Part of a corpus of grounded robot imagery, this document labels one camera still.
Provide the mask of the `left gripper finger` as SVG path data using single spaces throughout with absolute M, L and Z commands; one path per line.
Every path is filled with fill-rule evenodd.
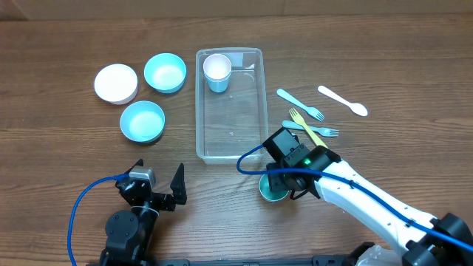
M 186 184 L 185 184 L 185 179 L 184 179 L 184 172 L 185 172 L 185 167 L 184 167 L 184 164 L 181 163 L 170 184 L 170 188 L 172 190 L 172 196 L 174 198 L 174 202 L 177 205 L 185 205 L 187 202 L 187 192 L 186 192 Z
M 129 173 L 133 170 L 133 168 L 134 168 L 135 166 L 143 166 L 143 165 L 144 165 L 144 160 L 143 160 L 143 159 L 139 159 L 139 160 L 127 171 L 127 173 L 129 174 Z

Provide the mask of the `yellow plastic fork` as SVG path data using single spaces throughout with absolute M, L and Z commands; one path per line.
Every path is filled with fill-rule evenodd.
M 313 130 L 310 129 L 310 127 L 305 123 L 304 118 L 294 108 L 289 109 L 289 114 L 292 120 L 307 132 L 307 135 L 316 146 L 323 146 L 327 148 L 327 145 L 314 133 Z

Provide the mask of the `teal cup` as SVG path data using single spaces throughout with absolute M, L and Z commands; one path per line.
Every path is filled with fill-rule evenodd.
M 259 193 L 268 202 L 278 202 L 286 198 L 289 194 L 289 191 L 272 192 L 270 190 L 268 176 L 263 174 L 259 180 Z

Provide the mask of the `light blue bowl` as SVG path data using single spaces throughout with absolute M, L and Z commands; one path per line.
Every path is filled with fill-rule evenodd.
M 119 125 L 127 139 L 136 143 L 152 143 L 161 137 L 166 126 L 166 115 L 156 103 L 141 100 L 123 110 Z

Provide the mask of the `white bowl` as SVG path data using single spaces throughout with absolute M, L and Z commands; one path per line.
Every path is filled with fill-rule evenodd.
M 136 72 L 125 64 L 111 64 L 99 71 L 94 80 L 96 95 L 109 103 L 130 102 L 138 92 Z

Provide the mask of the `white plastic spoon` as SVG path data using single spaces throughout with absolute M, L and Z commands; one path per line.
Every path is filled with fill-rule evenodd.
M 352 103 L 349 102 L 348 100 L 345 100 L 343 97 L 337 95 L 334 91 L 331 89 L 328 89 L 326 86 L 318 86 L 317 90 L 322 93 L 323 95 L 328 96 L 329 98 L 332 98 L 335 101 L 338 101 L 339 103 L 344 104 L 347 106 L 353 113 L 356 115 L 366 117 L 369 112 L 367 108 L 362 105 L 361 103 Z

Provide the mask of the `teal bowl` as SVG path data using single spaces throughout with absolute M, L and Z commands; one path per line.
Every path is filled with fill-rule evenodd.
M 179 91 L 185 81 L 187 67 L 184 60 L 173 53 L 160 53 L 144 66 L 146 83 L 156 91 L 172 94 Z

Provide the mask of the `blue cup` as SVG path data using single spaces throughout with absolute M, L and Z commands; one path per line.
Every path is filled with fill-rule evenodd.
M 226 78 L 225 80 L 215 80 L 207 78 L 206 81 L 211 91 L 216 93 L 222 93 L 228 88 L 230 78 Z

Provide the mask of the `white cup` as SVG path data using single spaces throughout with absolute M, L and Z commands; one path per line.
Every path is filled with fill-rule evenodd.
M 231 75 L 231 61 L 223 54 L 208 56 L 203 63 L 203 71 L 207 79 L 211 81 L 224 81 Z

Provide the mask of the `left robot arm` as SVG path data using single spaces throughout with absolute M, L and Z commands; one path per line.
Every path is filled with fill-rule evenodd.
M 106 246 L 101 253 L 101 265 L 157 265 L 148 254 L 154 225 L 161 211 L 174 211 L 187 202 L 181 163 L 170 184 L 171 194 L 155 193 L 154 170 L 138 160 L 123 179 L 115 183 L 119 194 L 130 205 L 129 210 L 114 213 L 106 222 Z

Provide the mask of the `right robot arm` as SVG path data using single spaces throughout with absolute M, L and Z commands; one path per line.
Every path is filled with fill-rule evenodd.
M 334 151 L 309 149 L 280 128 L 263 144 L 272 191 L 289 190 L 332 203 L 380 236 L 401 265 L 471 265 L 472 232 L 454 214 L 438 219 L 410 207 L 357 173 Z

